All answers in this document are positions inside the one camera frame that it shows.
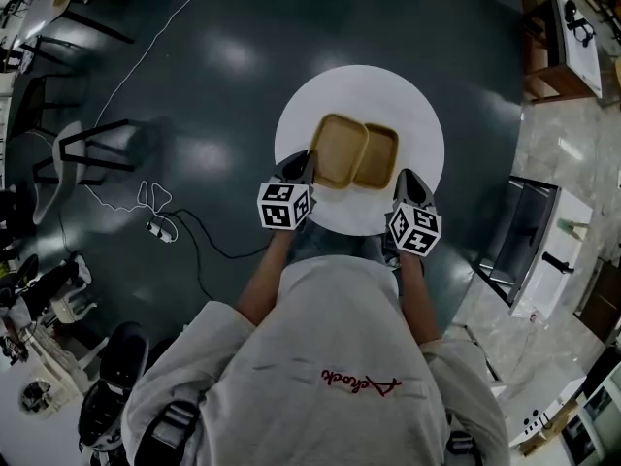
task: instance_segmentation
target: dark floor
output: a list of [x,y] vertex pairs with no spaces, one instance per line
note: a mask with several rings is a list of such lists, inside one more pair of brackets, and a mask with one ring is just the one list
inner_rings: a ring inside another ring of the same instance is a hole
[[[84,49],[46,47],[79,71],[76,78],[50,83],[48,99],[80,100],[82,106],[46,114],[45,126],[58,131],[76,118],[92,126],[184,1],[72,4],[136,44],[65,19],[46,28],[45,34]],[[426,275],[446,326],[472,277],[469,261],[489,239],[513,160],[522,98],[519,22],[519,0],[194,0],[106,110],[104,123],[124,117],[140,123],[129,140],[102,137],[127,149],[140,169],[110,172],[98,191],[107,202],[131,207],[147,178],[172,191],[169,210],[185,207],[199,215],[222,248],[259,248],[269,234],[260,228],[256,192],[273,168],[276,127],[291,95],[332,67],[389,69],[426,95],[444,134],[437,192],[444,235],[426,260]],[[37,59],[31,76],[49,69]],[[14,106],[27,81],[18,79]],[[8,182],[30,179],[31,165],[46,156],[49,148],[32,135],[13,140]],[[101,301],[84,321],[95,333],[133,319],[160,339],[178,332],[205,304],[184,230],[177,243],[165,245],[146,231],[149,211],[114,213],[84,188],[62,219],[68,245],[84,255]],[[215,298],[235,302],[258,257],[227,260],[190,225],[200,243],[204,285]],[[44,266],[66,255],[57,216],[49,216],[38,239],[25,245],[29,251],[40,254]]]

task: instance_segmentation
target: power strip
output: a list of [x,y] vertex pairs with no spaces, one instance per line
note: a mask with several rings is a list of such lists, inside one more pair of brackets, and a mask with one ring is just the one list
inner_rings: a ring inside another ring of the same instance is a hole
[[170,244],[173,241],[171,234],[165,229],[162,229],[161,226],[158,226],[154,222],[147,223],[147,230],[150,231],[152,235],[159,238],[165,244]]

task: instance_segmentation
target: wooden tray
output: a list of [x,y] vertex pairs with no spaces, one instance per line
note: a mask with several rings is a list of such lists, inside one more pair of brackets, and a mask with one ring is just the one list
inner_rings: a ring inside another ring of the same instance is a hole
[[397,132],[378,124],[365,124],[369,143],[353,178],[353,183],[363,188],[381,190],[392,178],[399,150]]
[[361,122],[338,114],[325,116],[310,144],[317,152],[314,180],[334,189],[349,186],[368,143],[369,131]]

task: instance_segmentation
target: jeans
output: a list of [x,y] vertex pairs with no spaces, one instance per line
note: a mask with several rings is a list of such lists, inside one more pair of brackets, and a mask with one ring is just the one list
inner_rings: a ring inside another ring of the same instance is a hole
[[324,255],[351,255],[386,265],[381,250],[381,235],[350,237],[325,229],[307,219],[293,238],[287,255],[287,266]]

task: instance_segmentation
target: white cable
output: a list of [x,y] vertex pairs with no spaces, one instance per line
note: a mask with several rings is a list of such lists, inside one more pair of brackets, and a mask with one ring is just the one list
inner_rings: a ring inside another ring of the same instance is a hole
[[189,4],[192,0],[186,0],[185,3],[183,5],[181,5],[174,14],[172,14],[170,16],[170,18],[168,19],[168,22],[166,22],[166,25],[159,31],[159,33],[157,33],[155,35],[155,38],[153,38],[153,41],[151,42],[151,44],[148,46],[147,51],[145,51],[145,53],[143,53],[143,56],[140,58],[140,60],[136,63],[136,65],[134,67],[132,67],[131,71],[129,72],[129,74],[125,77],[125,79],[120,82],[120,84],[116,87],[116,89],[113,91],[113,94],[110,95],[110,98],[108,99],[108,102],[106,102],[106,105],[104,106],[104,108],[102,109],[99,117],[97,117],[97,120],[95,121],[95,126],[97,127],[99,125],[99,121],[101,120],[102,115],[104,114],[104,112],[106,111],[106,109],[108,109],[108,106],[110,105],[110,103],[112,102],[114,96],[116,95],[116,93],[121,89],[121,87],[125,84],[125,82],[127,80],[129,80],[129,77],[134,73],[134,71],[136,71],[136,69],[138,68],[139,65],[141,65],[143,63],[143,60],[145,60],[145,57],[147,57],[147,54],[150,52],[150,50],[153,48],[153,45],[155,45],[155,42],[157,41],[157,39],[159,38],[159,36],[166,31],[166,29],[168,28],[168,25],[171,23],[171,21],[177,16],[177,14],[179,12],[181,12],[183,9],[185,9],[185,7],[187,6],[187,4]]
[[[137,204],[132,207],[131,209],[127,209],[126,207],[115,207],[112,204],[109,204],[108,202],[104,202],[99,195],[97,195],[97,193],[95,193],[93,191],[93,189],[88,186],[87,184],[85,185],[86,189],[88,191],[90,191],[90,193],[93,195],[93,197],[95,197],[97,199],[97,201],[104,207],[109,207],[110,209],[112,209],[113,211],[117,212],[117,211],[124,211],[125,213],[132,213],[134,212],[136,209],[149,209],[153,215],[155,217],[162,217],[163,220],[168,221],[170,223],[170,225],[173,227],[173,229],[175,230],[175,237],[171,238],[171,244],[177,241],[177,238],[179,237],[179,230],[177,229],[177,227],[175,226],[175,224],[168,219],[167,217],[162,216],[160,213],[162,212],[162,209],[164,209],[164,207],[166,207],[168,204],[170,204],[173,201],[173,194],[168,191],[166,188],[164,188],[161,184],[159,183],[152,183],[151,184],[151,200],[152,200],[152,204],[149,204],[148,202],[148,182],[146,180],[142,180],[140,183],[140,187],[138,188],[138,194],[136,195],[136,202]],[[162,190],[164,193],[166,193],[168,195],[168,200],[166,202],[164,202],[162,205],[160,205],[157,208],[157,211],[155,210],[155,187],[158,187],[160,190]],[[143,193],[143,187],[145,188],[145,200],[141,201],[141,195]]]
[[42,138],[43,141],[46,142],[51,149],[53,149],[52,144],[48,142],[48,139],[45,136],[43,136],[41,133],[37,133],[36,131],[26,131],[24,134],[26,133],[30,133],[31,135],[35,135],[35,136],[38,136],[39,138]]

